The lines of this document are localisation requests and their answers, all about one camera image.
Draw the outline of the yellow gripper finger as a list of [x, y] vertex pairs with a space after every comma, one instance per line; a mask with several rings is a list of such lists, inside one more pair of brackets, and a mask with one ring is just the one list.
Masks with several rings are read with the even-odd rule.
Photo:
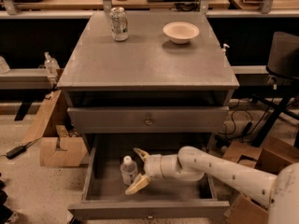
[[125, 191], [126, 195], [133, 195], [143, 188], [145, 188], [150, 183], [150, 178], [147, 175], [139, 174], [134, 182]]
[[134, 152], [139, 156], [139, 158], [143, 162], [146, 162], [148, 160], [148, 158], [150, 157], [150, 154], [147, 151], [140, 149], [138, 147], [134, 148]]

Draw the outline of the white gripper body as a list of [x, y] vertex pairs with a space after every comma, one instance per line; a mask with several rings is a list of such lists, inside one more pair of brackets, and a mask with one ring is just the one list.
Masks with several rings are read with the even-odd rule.
[[148, 155], [144, 159], [144, 171], [150, 179], [161, 179], [163, 177], [161, 159], [161, 154]]

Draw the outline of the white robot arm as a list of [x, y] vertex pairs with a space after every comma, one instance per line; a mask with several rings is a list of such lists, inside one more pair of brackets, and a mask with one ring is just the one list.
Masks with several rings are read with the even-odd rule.
[[144, 173], [135, 178], [125, 191], [127, 195], [139, 192], [154, 179], [197, 181], [209, 174], [266, 207], [268, 224], [299, 224], [298, 162], [273, 175], [190, 146], [172, 155], [150, 155], [137, 147], [134, 152], [144, 162]]

